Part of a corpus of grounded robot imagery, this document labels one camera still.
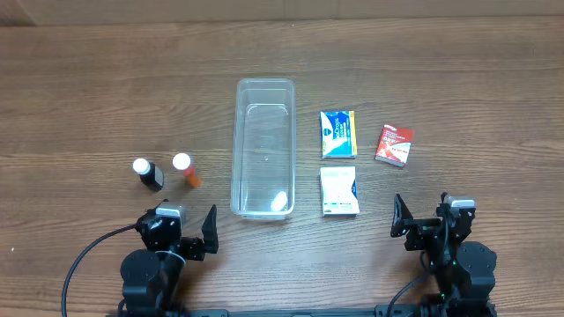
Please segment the white blue medicine box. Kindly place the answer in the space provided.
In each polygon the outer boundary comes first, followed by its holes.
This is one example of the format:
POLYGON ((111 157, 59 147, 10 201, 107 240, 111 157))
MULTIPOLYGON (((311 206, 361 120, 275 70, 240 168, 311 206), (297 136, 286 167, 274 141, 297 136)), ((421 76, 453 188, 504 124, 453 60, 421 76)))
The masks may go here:
POLYGON ((319 179, 324 217, 360 213, 354 166, 322 167, 319 179))

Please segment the red white medicine box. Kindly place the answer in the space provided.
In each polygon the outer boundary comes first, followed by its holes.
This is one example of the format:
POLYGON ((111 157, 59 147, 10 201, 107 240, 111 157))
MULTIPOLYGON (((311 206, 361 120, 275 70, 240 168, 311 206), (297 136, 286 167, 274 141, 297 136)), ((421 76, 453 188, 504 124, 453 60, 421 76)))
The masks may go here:
POLYGON ((385 124, 375 151, 375 160, 404 167, 407 164, 413 138, 412 129, 385 124))

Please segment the orange pill bottle white cap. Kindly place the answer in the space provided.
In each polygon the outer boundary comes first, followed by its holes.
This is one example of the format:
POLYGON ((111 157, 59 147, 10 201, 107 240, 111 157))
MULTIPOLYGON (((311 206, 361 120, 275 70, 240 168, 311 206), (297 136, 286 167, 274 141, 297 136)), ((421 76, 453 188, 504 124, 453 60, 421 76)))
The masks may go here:
POLYGON ((197 175, 195 167, 192 165, 191 157, 184 152, 177 153, 172 159, 173 167, 181 171, 185 181, 191 188, 199 188, 202 179, 197 175))

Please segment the clear plastic container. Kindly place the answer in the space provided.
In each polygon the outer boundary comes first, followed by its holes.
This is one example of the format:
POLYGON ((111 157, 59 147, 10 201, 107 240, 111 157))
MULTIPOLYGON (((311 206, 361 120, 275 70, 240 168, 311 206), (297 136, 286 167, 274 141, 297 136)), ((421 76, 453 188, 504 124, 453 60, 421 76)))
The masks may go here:
POLYGON ((231 211, 283 220, 292 211, 296 167, 294 82, 244 78, 237 85, 231 211))

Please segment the blue yellow cough drops box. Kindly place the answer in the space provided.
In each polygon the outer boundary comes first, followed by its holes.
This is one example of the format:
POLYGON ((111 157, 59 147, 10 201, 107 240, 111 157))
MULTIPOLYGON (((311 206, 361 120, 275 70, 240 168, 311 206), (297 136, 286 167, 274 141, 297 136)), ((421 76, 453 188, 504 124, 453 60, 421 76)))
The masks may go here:
POLYGON ((320 113, 323 159, 349 159, 358 155, 355 113, 320 113))

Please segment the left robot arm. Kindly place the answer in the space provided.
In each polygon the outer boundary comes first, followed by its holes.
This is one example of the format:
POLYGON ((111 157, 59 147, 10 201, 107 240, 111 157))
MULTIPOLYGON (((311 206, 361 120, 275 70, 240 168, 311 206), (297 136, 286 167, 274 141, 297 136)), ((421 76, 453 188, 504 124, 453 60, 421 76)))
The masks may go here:
POLYGON ((201 262, 219 250, 217 207, 211 206, 201 238, 182 235, 186 210, 167 199, 149 209, 134 224, 145 244, 122 261, 121 316, 188 316, 174 299, 188 261, 201 262))

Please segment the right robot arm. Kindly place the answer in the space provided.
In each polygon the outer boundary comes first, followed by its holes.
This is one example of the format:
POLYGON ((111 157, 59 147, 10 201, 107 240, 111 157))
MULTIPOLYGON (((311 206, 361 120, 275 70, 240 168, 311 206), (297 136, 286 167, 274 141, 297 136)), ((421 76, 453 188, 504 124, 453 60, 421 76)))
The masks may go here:
POLYGON ((470 197, 444 192, 435 218, 416 219, 401 195, 394 197, 390 236, 404 236, 404 248, 418 251, 423 274, 403 287, 380 310, 385 316, 495 316, 489 295, 495 286, 497 254, 482 243, 468 241, 476 203, 470 197), (426 295, 417 305, 397 301, 429 277, 439 292, 426 295))

